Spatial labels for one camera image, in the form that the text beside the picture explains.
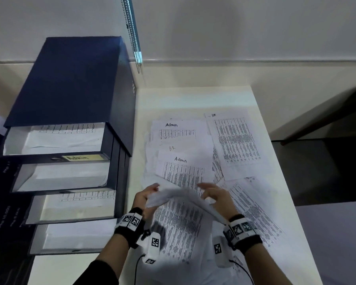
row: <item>wire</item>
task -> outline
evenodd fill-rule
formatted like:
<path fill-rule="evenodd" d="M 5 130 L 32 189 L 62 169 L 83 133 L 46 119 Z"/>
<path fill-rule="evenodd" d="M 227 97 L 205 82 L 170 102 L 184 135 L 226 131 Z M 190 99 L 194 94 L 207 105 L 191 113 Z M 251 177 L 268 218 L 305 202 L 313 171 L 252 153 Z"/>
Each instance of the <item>wire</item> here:
<path fill-rule="evenodd" d="M 136 285 L 136 275 L 137 275 L 137 265 L 138 265 L 138 261 L 142 258 L 142 257 L 144 257 L 145 256 L 145 254 L 142 254 L 139 258 L 138 258 L 138 260 L 137 260 L 137 262 L 136 262 L 136 269 L 134 270 L 134 285 Z"/>
<path fill-rule="evenodd" d="M 247 270 L 244 269 L 244 267 L 242 267 L 239 263 L 237 263 L 237 262 L 235 262 L 235 261 L 233 261 L 233 260 L 228 260 L 228 261 L 231 262 L 231 263 L 235 263 L 237 266 L 239 266 L 240 268 L 242 268 L 242 269 L 245 271 L 245 273 L 247 273 L 249 279 L 251 280 L 252 284 L 254 285 L 251 275 L 249 275 L 249 273 L 247 272 Z"/>

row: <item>yellow sticky note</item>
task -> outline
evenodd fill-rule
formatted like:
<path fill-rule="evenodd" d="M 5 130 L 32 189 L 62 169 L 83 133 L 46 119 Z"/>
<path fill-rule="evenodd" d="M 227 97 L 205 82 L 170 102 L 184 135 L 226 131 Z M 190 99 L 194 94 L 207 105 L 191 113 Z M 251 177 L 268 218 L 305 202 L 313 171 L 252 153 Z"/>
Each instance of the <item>yellow sticky note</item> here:
<path fill-rule="evenodd" d="M 72 155 L 72 156 L 62 156 L 66 160 L 69 160 L 71 162 L 74 161 L 102 161 L 106 160 L 104 159 L 101 155 L 96 154 L 96 155 Z"/>

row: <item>tabletop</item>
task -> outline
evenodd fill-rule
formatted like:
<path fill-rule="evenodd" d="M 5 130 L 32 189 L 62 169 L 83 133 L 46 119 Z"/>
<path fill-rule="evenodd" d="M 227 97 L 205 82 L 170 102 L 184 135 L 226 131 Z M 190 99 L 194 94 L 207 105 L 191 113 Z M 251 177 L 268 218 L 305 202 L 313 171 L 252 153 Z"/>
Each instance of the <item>tabletop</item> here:
<path fill-rule="evenodd" d="M 128 180 L 127 210 L 141 191 L 145 168 L 146 134 L 153 120 L 162 117 L 204 118 L 204 113 L 242 108 L 253 120 L 256 138 L 271 170 L 261 178 L 271 200 L 270 217 L 284 230 L 287 242 L 273 258 L 293 284 L 322 284 L 289 189 L 266 131 L 260 110 L 249 86 L 139 89 L 136 99 L 134 148 Z M 97 254 L 43 255 L 34 258 L 28 285 L 72 284 Z M 131 249 L 120 277 L 132 284 L 137 259 Z"/>

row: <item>drawer handle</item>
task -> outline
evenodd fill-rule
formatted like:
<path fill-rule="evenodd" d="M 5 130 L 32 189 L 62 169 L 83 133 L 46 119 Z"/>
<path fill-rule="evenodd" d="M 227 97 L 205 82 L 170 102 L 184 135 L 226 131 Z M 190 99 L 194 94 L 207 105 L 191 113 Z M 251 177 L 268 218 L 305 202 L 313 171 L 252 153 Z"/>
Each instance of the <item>drawer handle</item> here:
<path fill-rule="evenodd" d="M 57 157 L 50 158 L 50 160 L 56 161 L 56 162 L 61 162 L 61 161 L 63 161 L 62 158 L 57 158 Z"/>

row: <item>person's left hand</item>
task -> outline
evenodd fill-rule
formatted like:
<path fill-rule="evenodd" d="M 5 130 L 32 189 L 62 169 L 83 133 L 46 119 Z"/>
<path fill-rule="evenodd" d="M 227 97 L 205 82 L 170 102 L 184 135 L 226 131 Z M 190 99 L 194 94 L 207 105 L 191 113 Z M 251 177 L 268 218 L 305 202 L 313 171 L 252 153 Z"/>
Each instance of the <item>person's left hand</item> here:
<path fill-rule="evenodd" d="M 148 196 L 158 191 L 158 183 L 154 183 L 150 186 L 147 186 L 144 190 L 136 193 L 133 200 L 132 208 L 138 207 L 142 209 L 142 217 L 144 220 L 149 219 L 153 216 L 154 212 L 157 210 L 159 206 L 145 208 L 145 204 L 147 202 Z"/>

